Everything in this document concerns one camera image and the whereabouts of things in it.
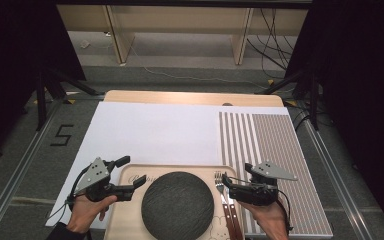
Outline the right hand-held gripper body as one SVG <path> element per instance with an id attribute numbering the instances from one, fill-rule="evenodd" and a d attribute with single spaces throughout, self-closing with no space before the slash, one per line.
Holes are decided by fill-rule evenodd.
<path id="1" fill-rule="evenodd" d="M 278 200 L 278 181 L 297 181 L 298 177 L 270 161 L 253 165 L 256 173 L 250 174 L 248 182 L 233 183 L 230 197 L 240 202 L 268 206 Z"/>

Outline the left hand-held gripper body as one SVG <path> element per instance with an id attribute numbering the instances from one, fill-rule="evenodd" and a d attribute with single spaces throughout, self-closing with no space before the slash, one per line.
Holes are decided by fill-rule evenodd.
<path id="1" fill-rule="evenodd" d="M 108 196 L 116 196 L 118 201 L 130 201 L 136 189 L 132 185 L 116 186 L 110 182 L 112 171 L 106 161 L 97 157 L 84 168 L 76 178 L 69 193 L 71 202 L 77 196 L 84 195 L 90 201 L 99 202 Z"/>

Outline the fork with brown handle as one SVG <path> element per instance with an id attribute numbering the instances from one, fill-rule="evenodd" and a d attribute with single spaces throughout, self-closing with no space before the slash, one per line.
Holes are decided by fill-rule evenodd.
<path id="1" fill-rule="evenodd" d="M 216 171 L 214 173 L 214 182 L 216 189 L 220 193 L 221 203 L 224 211 L 224 216 L 226 219 L 226 227 L 229 232 L 229 238 L 230 240 L 234 240 L 234 229 L 233 229 L 233 223 L 231 221 L 230 211 L 228 207 L 227 200 L 225 198 L 224 194 L 224 184 L 222 183 L 222 173 L 220 171 Z"/>

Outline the knife with brown handle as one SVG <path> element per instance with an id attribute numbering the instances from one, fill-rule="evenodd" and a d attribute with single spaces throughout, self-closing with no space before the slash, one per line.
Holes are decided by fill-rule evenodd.
<path id="1" fill-rule="evenodd" d="M 238 213 L 236 209 L 236 205 L 234 200 L 230 197 L 230 190 L 226 187 L 226 195 L 227 195 L 227 201 L 229 210 L 232 217 L 232 223 L 234 226 L 235 234 L 236 234 L 236 240 L 244 240 L 243 232 L 241 229 L 241 224 L 239 222 Z"/>

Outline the wooden tray with rabbit print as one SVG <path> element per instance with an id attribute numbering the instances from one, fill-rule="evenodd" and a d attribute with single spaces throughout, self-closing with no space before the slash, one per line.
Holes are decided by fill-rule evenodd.
<path id="1" fill-rule="evenodd" d="M 220 171 L 234 177 L 236 172 L 229 166 L 150 165 L 133 164 L 121 172 L 120 182 L 131 183 L 135 178 L 147 176 L 146 183 L 138 188 L 128 202 L 113 205 L 104 240 L 157 240 L 146 229 L 141 214 L 141 204 L 148 187 L 159 177 L 170 172 L 187 172 L 202 179 L 209 187 L 214 199 L 212 222 L 197 240 L 230 240 L 220 193 L 216 189 L 214 173 Z M 239 222 L 244 233 L 241 208 L 237 207 Z"/>

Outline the dark grey round plate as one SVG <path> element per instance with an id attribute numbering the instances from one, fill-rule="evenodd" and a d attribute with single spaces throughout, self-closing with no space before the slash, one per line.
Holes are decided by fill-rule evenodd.
<path id="1" fill-rule="evenodd" d="M 196 175 L 170 172 L 148 187 L 141 214 L 146 229 L 157 240 L 197 240 L 212 222 L 214 199 Z"/>

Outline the person's right hand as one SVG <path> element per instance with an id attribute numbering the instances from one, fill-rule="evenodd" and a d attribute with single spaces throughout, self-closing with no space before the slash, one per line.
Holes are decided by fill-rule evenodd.
<path id="1" fill-rule="evenodd" d="M 240 205 L 251 213 L 269 240 L 289 240 L 286 217 L 277 203 L 272 203 L 269 206 L 255 206 L 240 202 Z"/>

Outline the person's left hand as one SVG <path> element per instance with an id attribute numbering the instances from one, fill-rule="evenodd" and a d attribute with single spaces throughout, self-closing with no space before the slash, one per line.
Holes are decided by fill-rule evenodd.
<path id="1" fill-rule="evenodd" d="M 75 233 L 86 233 L 96 218 L 100 221 L 104 220 L 109 206 L 115 203 L 116 200 L 116 196 L 106 197 L 99 202 L 90 201 L 85 196 L 77 197 L 66 228 Z"/>

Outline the striped grey placemat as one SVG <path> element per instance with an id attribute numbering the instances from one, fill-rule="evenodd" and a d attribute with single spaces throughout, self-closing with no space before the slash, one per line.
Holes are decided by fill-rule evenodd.
<path id="1" fill-rule="evenodd" d="M 245 165 L 272 162 L 296 179 L 278 181 L 279 196 L 291 209 L 290 237 L 329 240 L 333 237 L 317 190 L 307 167 L 290 117 L 287 114 L 219 114 L 221 161 L 247 181 Z"/>

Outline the white board sheet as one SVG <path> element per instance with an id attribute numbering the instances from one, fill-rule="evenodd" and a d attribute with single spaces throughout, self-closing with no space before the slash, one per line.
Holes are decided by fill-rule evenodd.
<path id="1" fill-rule="evenodd" d="M 226 165 L 242 174 L 245 162 L 267 159 L 265 144 L 257 140 L 256 117 L 291 125 L 284 107 L 99 103 L 46 224 L 69 218 L 60 208 L 77 175 L 98 157 L 129 155 L 135 164 Z"/>

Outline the black metal stand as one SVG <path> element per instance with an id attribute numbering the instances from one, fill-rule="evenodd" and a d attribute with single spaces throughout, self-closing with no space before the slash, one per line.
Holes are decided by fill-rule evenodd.
<path id="1" fill-rule="evenodd" d="M 45 91 L 48 91 L 54 99 L 64 99 L 67 96 L 62 86 L 62 82 L 66 82 L 71 86 L 91 95 L 104 96 L 105 93 L 97 91 L 79 80 L 52 68 L 43 68 L 39 71 L 36 81 L 36 96 L 38 108 L 38 125 L 37 130 L 40 131 L 47 121 L 47 109 L 45 100 Z"/>
<path id="2" fill-rule="evenodd" d="M 295 100 L 299 100 L 303 99 L 306 94 L 309 94 L 309 120 L 314 129 L 318 131 L 319 126 L 317 123 L 317 103 L 319 96 L 319 85 L 317 80 L 318 78 L 315 73 L 312 73 L 309 70 L 299 70 L 296 73 L 285 77 L 280 82 L 270 86 L 268 89 L 256 92 L 256 95 L 270 95 L 290 83 L 295 83 L 292 96 Z"/>

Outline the black curtain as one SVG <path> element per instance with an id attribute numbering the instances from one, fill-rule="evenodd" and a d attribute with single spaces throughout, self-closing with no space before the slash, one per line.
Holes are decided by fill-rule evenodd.
<path id="1" fill-rule="evenodd" d="M 312 0 L 290 73 L 316 80 L 352 159 L 384 212 L 384 0 Z"/>
<path id="2" fill-rule="evenodd" d="M 0 0 L 0 140 L 47 73 L 85 78 L 56 4 Z"/>

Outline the light wooden shelf unit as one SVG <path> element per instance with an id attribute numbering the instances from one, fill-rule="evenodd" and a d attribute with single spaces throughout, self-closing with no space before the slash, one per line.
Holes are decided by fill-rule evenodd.
<path id="1" fill-rule="evenodd" d="M 226 34 L 234 62 L 242 63 L 250 35 L 297 36 L 305 10 L 216 7 L 145 7 L 114 5 L 59 5 L 68 31 L 108 32 L 117 62 L 127 62 L 137 33 Z"/>

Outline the aluminium floor rail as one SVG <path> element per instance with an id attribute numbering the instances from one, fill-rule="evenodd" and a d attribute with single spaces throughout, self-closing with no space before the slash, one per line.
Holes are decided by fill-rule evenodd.
<path id="1" fill-rule="evenodd" d="M 321 158 L 321 162 L 358 240 L 374 240 L 363 214 L 358 209 L 356 202 L 352 198 L 350 191 L 341 177 L 340 172 L 337 169 L 326 144 L 322 140 L 320 133 L 314 129 L 309 120 L 305 121 L 305 127 L 319 157 Z"/>
<path id="2" fill-rule="evenodd" d="M 35 157 L 41 143 L 43 142 L 44 136 L 49 130 L 49 126 L 52 123 L 55 114 L 62 106 L 62 100 L 54 100 L 50 106 L 49 111 L 45 112 L 45 121 L 43 125 L 34 132 L 33 138 L 29 142 L 28 147 L 20 158 L 16 168 L 11 173 L 5 187 L 0 193 L 0 222 L 4 214 L 6 213 L 12 198 L 18 190 L 24 176 L 26 175 L 33 158 Z"/>

